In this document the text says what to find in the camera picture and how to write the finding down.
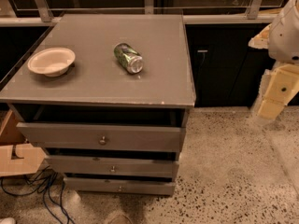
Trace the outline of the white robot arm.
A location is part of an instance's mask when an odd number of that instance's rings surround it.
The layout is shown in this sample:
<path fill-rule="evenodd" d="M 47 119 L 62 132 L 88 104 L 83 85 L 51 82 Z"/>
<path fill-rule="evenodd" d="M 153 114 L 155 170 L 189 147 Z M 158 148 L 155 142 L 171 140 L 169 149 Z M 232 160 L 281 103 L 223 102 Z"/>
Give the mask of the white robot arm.
<path fill-rule="evenodd" d="M 249 46 L 267 49 L 275 60 L 263 75 L 256 107 L 258 117 L 275 119 L 299 92 L 299 0 L 289 0 Z"/>

